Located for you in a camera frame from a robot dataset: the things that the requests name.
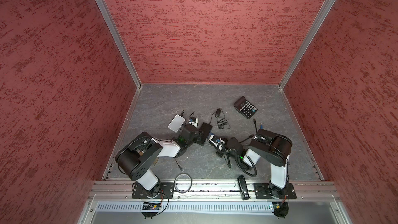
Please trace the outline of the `black rectangular box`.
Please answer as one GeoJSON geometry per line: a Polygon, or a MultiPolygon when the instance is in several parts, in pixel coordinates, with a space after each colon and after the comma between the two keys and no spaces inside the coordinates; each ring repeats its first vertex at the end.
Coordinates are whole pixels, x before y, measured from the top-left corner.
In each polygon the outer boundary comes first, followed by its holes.
{"type": "Polygon", "coordinates": [[[199,128],[200,139],[198,144],[204,146],[206,140],[208,139],[210,133],[212,131],[212,125],[206,122],[203,122],[199,128]]]}

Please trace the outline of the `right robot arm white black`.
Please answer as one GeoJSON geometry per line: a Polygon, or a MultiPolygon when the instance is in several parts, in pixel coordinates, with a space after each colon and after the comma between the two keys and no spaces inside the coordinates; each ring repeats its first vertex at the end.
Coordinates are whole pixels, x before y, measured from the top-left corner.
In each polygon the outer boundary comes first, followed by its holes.
{"type": "Polygon", "coordinates": [[[256,177],[257,162],[262,158],[271,167],[271,177],[266,193],[272,199],[289,198],[287,190],[289,176],[288,163],[291,154],[292,141],[281,134],[264,129],[257,130],[247,149],[234,137],[225,144],[218,143],[220,154],[232,157],[238,168],[248,176],[256,177]]]}

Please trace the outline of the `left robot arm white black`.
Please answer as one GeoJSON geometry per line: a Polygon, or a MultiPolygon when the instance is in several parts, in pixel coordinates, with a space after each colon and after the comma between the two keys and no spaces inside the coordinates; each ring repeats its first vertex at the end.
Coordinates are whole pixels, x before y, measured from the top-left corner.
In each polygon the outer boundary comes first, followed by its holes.
{"type": "Polygon", "coordinates": [[[143,187],[147,196],[155,198],[161,192],[161,182],[151,171],[152,164],[158,157],[178,158],[192,144],[201,144],[202,139],[202,131],[191,124],[185,124],[173,139],[159,139],[142,132],[116,154],[115,162],[122,173],[143,187]]]}

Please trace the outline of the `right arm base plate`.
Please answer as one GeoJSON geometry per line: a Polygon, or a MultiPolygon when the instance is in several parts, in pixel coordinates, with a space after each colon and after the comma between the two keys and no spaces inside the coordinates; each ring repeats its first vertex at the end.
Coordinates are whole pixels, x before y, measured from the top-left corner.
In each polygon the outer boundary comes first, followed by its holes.
{"type": "Polygon", "coordinates": [[[269,185],[269,183],[254,183],[254,191],[258,200],[296,200],[296,192],[292,183],[280,189],[277,186],[269,185]]]}

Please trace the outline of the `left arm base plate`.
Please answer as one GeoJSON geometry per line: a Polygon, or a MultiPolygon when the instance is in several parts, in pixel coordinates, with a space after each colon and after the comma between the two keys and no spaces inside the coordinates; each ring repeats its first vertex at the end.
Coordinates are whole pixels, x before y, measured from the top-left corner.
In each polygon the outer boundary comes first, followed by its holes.
{"type": "Polygon", "coordinates": [[[174,183],[157,183],[151,190],[146,190],[141,184],[132,186],[132,199],[172,199],[174,194],[174,183]]]}

